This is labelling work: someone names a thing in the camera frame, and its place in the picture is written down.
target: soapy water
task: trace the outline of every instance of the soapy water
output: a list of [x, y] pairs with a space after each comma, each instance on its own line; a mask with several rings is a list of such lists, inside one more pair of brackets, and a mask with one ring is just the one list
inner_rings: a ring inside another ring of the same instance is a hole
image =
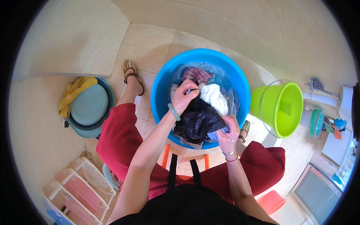
[[213, 77], [209, 79], [209, 84], [218, 84], [221, 88], [221, 92], [226, 94], [224, 90], [230, 90], [233, 88], [233, 85], [230, 81], [230, 78], [226, 74], [223, 68], [218, 65], [214, 65], [208, 62], [190, 62], [187, 64], [181, 64], [174, 69], [170, 75], [170, 84], [179, 84], [182, 80], [183, 72], [189, 67], [196, 67], [202, 69], [208, 73], [214, 73]]

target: hand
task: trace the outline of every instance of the hand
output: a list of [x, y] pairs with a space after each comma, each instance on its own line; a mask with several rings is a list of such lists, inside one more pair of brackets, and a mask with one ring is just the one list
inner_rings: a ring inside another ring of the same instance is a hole
[[[185, 92], [189, 89], [196, 89], [190, 91], [189, 94], [185, 95]], [[174, 99], [172, 100], [172, 106], [179, 114], [179, 116], [185, 111], [188, 107], [191, 100], [196, 98], [200, 94], [199, 87], [189, 79], [186, 79], [180, 87], [175, 91]]]
[[239, 139], [240, 128], [238, 120], [234, 115], [221, 117], [230, 126], [230, 133], [223, 133], [220, 129], [216, 131], [219, 146], [224, 153], [230, 153], [235, 150]]

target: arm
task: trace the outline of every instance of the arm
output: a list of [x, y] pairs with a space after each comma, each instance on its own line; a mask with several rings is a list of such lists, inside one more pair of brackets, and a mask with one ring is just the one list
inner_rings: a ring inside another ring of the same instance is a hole
[[[184, 112], [190, 101], [199, 95], [199, 90], [191, 91], [188, 95], [185, 95], [185, 92], [197, 88], [194, 82], [186, 80], [176, 90], [172, 104], [179, 115]], [[137, 149], [107, 224], [126, 215], [139, 213], [149, 201], [150, 174], [175, 122], [175, 117], [168, 111]]]
[[[219, 146], [224, 153], [234, 154], [225, 156], [227, 161], [237, 159], [236, 143], [240, 134], [239, 124], [234, 115], [222, 117], [230, 126], [230, 133], [223, 133], [221, 130], [216, 132], [219, 140]], [[271, 219], [265, 210], [256, 202], [249, 181], [246, 177], [245, 171], [240, 163], [240, 160], [227, 162], [229, 172], [230, 193], [234, 199], [235, 205], [249, 216], [253, 216], [259, 220], [278, 224]]]

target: mop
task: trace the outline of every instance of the mop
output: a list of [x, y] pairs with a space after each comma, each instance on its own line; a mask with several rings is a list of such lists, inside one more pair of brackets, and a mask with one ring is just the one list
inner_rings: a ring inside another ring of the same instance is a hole
[[329, 91], [325, 91], [325, 90], [324, 90], [324, 86], [323, 86], [323, 84], [320, 82], [319, 79], [316, 79], [315, 77], [311, 77], [310, 80], [311, 80], [311, 82], [305, 83], [305, 85], [310, 87], [310, 91], [311, 91], [311, 92], [313, 92], [314, 89], [315, 89], [315, 90], [322, 91], [322, 92], [324, 92], [324, 93], [326, 93], [326, 94], [329, 94], [329, 95], [334, 96], [334, 97], [337, 97], [337, 98], [340, 97], [340, 95], [331, 93], [331, 92], [329, 92]]

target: woven sandal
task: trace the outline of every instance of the woven sandal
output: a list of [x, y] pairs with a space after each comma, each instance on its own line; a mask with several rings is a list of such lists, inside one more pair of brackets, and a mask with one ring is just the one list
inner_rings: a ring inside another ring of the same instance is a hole
[[245, 143], [245, 138], [247, 137], [247, 135], [249, 133], [249, 129], [250, 129], [250, 122], [245, 120], [245, 123], [244, 123], [243, 127], [241, 128], [240, 133], [241, 133], [241, 131], [244, 130], [246, 132], [246, 136], [243, 137], [243, 136], [239, 135], [239, 138], [243, 140], [243, 143]]
[[[125, 73], [126, 73], [126, 71], [128, 71], [129, 69], [133, 69], [133, 70], [134, 70], [134, 73], [129, 73], [129, 74], [126, 75], [126, 77], [125, 77]], [[139, 96], [142, 96], [142, 95], [144, 94], [145, 89], [144, 89], [143, 84], [141, 83], [141, 80], [140, 80], [140, 78], [139, 78], [139, 75], [136, 73], [136, 66], [135, 66], [135, 64], [134, 64], [133, 61], [127, 59], [127, 60], [125, 60], [125, 62], [124, 62], [124, 83], [127, 84], [127, 78], [130, 77], [130, 76], [136, 77], [136, 79], [138, 80], [138, 82], [139, 82], [139, 84], [141, 85], [141, 87], [143, 87], [142, 93], [139, 94]]]

